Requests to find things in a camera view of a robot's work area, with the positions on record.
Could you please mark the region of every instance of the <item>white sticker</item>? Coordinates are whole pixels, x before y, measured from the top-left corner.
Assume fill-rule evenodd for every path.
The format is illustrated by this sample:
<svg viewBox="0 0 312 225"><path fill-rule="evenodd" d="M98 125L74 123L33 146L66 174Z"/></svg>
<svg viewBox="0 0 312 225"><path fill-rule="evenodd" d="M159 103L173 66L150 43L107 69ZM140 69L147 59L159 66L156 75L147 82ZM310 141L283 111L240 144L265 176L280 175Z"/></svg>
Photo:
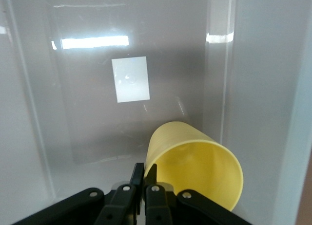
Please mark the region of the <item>white sticker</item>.
<svg viewBox="0 0 312 225"><path fill-rule="evenodd" d="M117 102L150 99L146 57L112 59Z"/></svg>

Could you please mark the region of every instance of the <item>yellow plastic cup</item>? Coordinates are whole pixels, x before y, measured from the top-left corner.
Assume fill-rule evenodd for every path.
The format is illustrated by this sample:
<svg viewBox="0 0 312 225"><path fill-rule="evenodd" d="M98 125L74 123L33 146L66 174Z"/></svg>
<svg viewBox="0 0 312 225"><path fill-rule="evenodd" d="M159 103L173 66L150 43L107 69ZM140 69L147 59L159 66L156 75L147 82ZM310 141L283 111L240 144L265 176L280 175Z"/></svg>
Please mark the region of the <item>yellow plastic cup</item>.
<svg viewBox="0 0 312 225"><path fill-rule="evenodd" d="M177 195L193 189L229 211L243 190L242 168L232 152L183 122L169 122L152 135L145 177L157 164L157 182L174 187Z"/></svg>

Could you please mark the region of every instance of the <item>silver screw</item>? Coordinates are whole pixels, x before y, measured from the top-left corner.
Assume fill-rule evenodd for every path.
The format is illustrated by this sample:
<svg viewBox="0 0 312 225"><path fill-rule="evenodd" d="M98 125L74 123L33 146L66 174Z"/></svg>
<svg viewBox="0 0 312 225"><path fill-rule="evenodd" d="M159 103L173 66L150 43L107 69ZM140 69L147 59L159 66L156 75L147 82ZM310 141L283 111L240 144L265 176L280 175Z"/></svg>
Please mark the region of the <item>silver screw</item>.
<svg viewBox="0 0 312 225"><path fill-rule="evenodd" d="M184 193L182 194L182 196L183 196L185 199L189 199L189 198L192 197L192 195L191 195L189 192L184 192Z"/></svg>
<svg viewBox="0 0 312 225"><path fill-rule="evenodd" d="M98 192L91 192L89 194L90 197L96 197L98 195Z"/></svg>
<svg viewBox="0 0 312 225"><path fill-rule="evenodd" d="M124 191L129 191L129 190L130 190L130 186L124 186L124 187L122 188L122 190L124 190Z"/></svg>
<svg viewBox="0 0 312 225"><path fill-rule="evenodd" d="M153 191L153 192L159 191L159 187L158 187L157 185L153 186L153 187L152 187L152 191Z"/></svg>

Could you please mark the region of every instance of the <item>screw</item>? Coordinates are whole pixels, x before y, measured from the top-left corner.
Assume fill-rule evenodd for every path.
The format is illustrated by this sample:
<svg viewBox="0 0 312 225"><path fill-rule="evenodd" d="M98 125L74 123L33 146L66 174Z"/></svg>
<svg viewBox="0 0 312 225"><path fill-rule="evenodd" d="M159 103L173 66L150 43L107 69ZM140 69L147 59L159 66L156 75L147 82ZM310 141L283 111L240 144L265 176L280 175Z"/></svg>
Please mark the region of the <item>screw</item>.
<svg viewBox="0 0 312 225"><path fill-rule="evenodd" d="M124 186L124 187L122 188L122 190L124 190L124 191L129 191L129 190L130 190L130 186Z"/></svg>
<svg viewBox="0 0 312 225"><path fill-rule="evenodd" d="M89 194L90 197L96 197L98 195L98 192L91 192Z"/></svg>
<svg viewBox="0 0 312 225"><path fill-rule="evenodd" d="M183 196L185 199L189 199L189 198L192 197L192 195L191 195L189 192L184 192L184 193L182 194L182 196Z"/></svg>
<svg viewBox="0 0 312 225"><path fill-rule="evenodd" d="M159 187L158 187L157 185L153 186L153 187L152 187L152 191L153 191L153 192L159 191Z"/></svg>

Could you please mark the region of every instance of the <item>brown surface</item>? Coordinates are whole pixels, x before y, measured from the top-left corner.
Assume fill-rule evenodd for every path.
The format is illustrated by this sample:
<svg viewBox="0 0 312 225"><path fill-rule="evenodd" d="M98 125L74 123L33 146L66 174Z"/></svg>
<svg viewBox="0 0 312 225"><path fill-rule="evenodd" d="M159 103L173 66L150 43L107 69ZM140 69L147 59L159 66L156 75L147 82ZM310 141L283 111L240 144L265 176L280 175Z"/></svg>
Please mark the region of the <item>brown surface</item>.
<svg viewBox="0 0 312 225"><path fill-rule="evenodd" d="M312 157L304 184L296 225L312 224Z"/></svg>

